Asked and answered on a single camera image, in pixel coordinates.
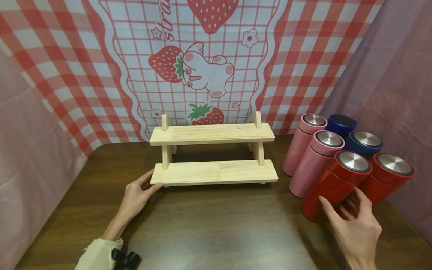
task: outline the red water bottle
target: red water bottle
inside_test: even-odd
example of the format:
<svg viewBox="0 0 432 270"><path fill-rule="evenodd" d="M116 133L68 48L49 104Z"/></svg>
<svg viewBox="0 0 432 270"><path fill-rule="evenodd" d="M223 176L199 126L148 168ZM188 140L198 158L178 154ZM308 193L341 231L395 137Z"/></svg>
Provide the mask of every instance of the red water bottle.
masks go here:
<svg viewBox="0 0 432 270"><path fill-rule="evenodd" d="M320 222L324 211L318 196L338 206L371 172L372 165L361 155L339 151L303 201L303 214L313 222Z"/></svg>
<svg viewBox="0 0 432 270"><path fill-rule="evenodd" d="M394 155L376 153L370 162L373 172L359 185L359 189L373 206L416 176L416 171L408 162Z"/></svg>

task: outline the sleeve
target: sleeve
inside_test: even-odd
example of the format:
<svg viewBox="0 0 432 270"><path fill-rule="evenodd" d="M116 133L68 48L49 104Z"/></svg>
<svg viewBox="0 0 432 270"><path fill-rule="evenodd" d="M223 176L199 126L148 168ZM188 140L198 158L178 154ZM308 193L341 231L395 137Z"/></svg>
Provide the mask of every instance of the sleeve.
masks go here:
<svg viewBox="0 0 432 270"><path fill-rule="evenodd" d="M85 253L79 259L75 270L112 270L115 261L111 258L114 248L121 249L123 239L109 241L98 238L85 249Z"/></svg>

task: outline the wooden shelf board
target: wooden shelf board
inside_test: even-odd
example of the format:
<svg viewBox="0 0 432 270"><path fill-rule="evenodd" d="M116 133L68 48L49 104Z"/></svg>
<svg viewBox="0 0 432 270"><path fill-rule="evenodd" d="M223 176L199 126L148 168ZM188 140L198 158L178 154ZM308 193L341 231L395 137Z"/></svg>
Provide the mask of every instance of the wooden shelf board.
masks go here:
<svg viewBox="0 0 432 270"><path fill-rule="evenodd" d="M260 166L256 160L180 162L170 163L166 170L158 163L151 184L162 182L165 186L185 186L267 183L277 180L272 161L266 159L264 166Z"/></svg>
<svg viewBox="0 0 432 270"><path fill-rule="evenodd" d="M255 124L224 124L174 126L162 131L155 127L150 138L151 146L190 145L211 143L273 142L274 134L268 123L261 128Z"/></svg>

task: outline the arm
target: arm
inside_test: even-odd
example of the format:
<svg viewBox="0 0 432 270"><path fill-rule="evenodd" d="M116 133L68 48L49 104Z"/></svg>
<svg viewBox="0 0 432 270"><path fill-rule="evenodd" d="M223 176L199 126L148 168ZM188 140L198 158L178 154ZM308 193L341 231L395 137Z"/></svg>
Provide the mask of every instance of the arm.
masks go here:
<svg viewBox="0 0 432 270"><path fill-rule="evenodd" d="M144 208L149 198L162 187L158 183L143 191L142 186L149 183L153 170L126 186L120 208L111 220L101 238L94 240L79 259L75 270L111 270L115 262L111 259L114 248L121 249L120 238L129 222Z"/></svg>
<svg viewBox="0 0 432 270"><path fill-rule="evenodd" d="M359 189L347 202L358 211L355 218L343 207L342 213L348 218L343 220L330 202L319 197L324 212L333 227L336 242L352 270L376 270L375 253L382 228L372 213L372 202Z"/></svg>

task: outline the metal bottle cap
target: metal bottle cap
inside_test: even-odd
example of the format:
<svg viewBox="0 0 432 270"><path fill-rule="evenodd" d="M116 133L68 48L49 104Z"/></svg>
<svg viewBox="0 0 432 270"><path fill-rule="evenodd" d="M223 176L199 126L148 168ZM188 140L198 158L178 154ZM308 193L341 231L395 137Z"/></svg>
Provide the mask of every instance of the metal bottle cap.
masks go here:
<svg viewBox="0 0 432 270"><path fill-rule="evenodd" d="M305 114L303 120L309 125L322 127L325 125L325 119L317 114Z"/></svg>
<svg viewBox="0 0 432 270"><path fill-rule="evenodd" d="M381 140L374 134L365 131L357 131L353 133L354 140L365 146L380 146Z"/></svg>
<svg viewBox="0 0 432 270"><path fill-rule="evenodd" d="M317 132L315 136L320 143L325 144L327 146L339 147L343 145L342 139L338 135L330 131L323 130Z"/></svg>
<svg viewBox="0 0 432 270"><path fill-rule="evenodd" d="M398 175L412 175L414 173L411 165L400 157L390 154L378 154L378 163L387 170Z"/></svg>
<svg viewBox="0 0 432 270"><path fill-rule="evenodd" d="M337 160L345 167L355 172L368 172L369 162L359 154L343 151L337 154Z"/></svg>

